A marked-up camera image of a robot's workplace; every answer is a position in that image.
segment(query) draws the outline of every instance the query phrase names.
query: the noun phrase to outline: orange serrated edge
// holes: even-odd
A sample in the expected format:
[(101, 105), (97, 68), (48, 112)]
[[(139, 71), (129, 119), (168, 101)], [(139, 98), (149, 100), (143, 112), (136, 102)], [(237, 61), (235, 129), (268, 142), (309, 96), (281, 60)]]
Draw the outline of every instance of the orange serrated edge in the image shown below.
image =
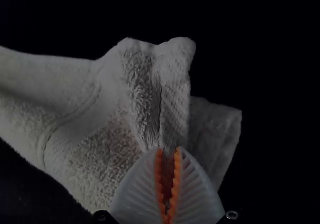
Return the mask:
[(163, 224), (168, 223), (168, 217), (166, 216), (166, 206), (164, 204), (164, 195), (162, 193), (161, 184), (161, 162), (162, 162), (163, 151), (159, 148), (155, 157), (155, 192), (158, 200), (159, 209), (162, 216)]
[(172, 197), (170, 198), (170, 208), (167, 213), (167, 223), (173, 223), (173, 217), (177, 209), (178, 194), (180, 190), (181, 182), (181, 170), (182, 170), (182, 156), (179, 147), (174, 153), (174, 178), (173, 178), (173, 187), (171, 188)]

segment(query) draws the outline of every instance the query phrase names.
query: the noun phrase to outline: black background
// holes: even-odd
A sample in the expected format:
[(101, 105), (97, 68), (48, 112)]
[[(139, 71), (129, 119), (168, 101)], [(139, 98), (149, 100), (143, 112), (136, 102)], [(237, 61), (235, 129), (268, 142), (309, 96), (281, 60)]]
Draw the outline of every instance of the black background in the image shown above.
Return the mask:
[[(273, 132), (271, 113), (281, 109), (280, 100), (290, 92), (280, 84), (280, 77), (291, 51), (287, 19), (292, 3), (0, 0), (0, 45), (32, 54), (94, 60), (126, 37), (153, 44), (191, 38), (196, 42), (189, 72), (191, 95), (242, 110), (240, 142), (219, 195), (226, 210), (239, 211), (239, 222), (250, 223), (270, 189), (266, 180), (272, 164), (262, 160), (271, 149), (266, 137)], [(82, 224), (90, 219), (60, 184), (2, 142), (0, 200), (0, 223)]]

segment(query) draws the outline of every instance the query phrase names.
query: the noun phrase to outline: screw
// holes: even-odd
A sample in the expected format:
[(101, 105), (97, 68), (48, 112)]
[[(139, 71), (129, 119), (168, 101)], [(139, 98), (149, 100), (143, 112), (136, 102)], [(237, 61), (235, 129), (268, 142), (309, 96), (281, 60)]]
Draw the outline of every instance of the screw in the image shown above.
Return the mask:
[(226, 212), (225, 216), (228, 219), (237, 220), (238, 217), (239, 217), (239, 214), (235, 210), (229, 210), (229, 211)]

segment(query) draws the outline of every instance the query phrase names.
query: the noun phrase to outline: metal screw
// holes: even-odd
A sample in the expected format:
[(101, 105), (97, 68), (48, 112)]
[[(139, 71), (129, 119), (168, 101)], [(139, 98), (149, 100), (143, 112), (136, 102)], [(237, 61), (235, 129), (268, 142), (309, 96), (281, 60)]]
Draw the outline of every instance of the metal screw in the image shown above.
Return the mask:
[(238, 217), (239, 217), (239, 214), (235, 210), (229, 210), (229, 211), (226, 212), (225, 216), (228, 219), (237, 220)]
[(107, 219), (105, 214), (101, 214), (100, 216), (97, 217), (97, 220), (99, 222), (104, 222)]

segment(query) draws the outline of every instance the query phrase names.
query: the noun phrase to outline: towel fold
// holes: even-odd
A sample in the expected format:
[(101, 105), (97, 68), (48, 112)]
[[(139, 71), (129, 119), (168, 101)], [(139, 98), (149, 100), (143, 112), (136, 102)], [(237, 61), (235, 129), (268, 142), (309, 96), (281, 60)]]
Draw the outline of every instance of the towel fold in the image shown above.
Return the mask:
[(190, 97), (196, 51), (125, 38), (97, 60), (0, 47), (0, 137), (60, 182), (90, 212), (108, 210), (147, 150), (185, 147), (218, 189), (241, 130), (241, 111)]

